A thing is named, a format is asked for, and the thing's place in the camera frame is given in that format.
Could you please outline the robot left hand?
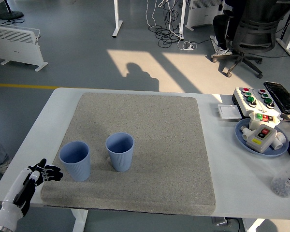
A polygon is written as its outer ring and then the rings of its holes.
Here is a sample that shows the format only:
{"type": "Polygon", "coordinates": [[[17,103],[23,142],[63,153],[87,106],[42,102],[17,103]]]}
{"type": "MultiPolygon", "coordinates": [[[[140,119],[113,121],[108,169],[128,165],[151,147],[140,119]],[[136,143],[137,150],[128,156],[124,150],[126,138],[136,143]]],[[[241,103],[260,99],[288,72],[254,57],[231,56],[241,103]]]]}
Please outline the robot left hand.
{"type": "Polygon", "coordinates": [[[27,214],[30,208],[30,201],[37,186],[44,181],[60,181],[62,177],[61,169],[54,165],[47,165],[46,159],[23,169],[1,204],[0,232],[16,230],[17,222],[27,214]]]}

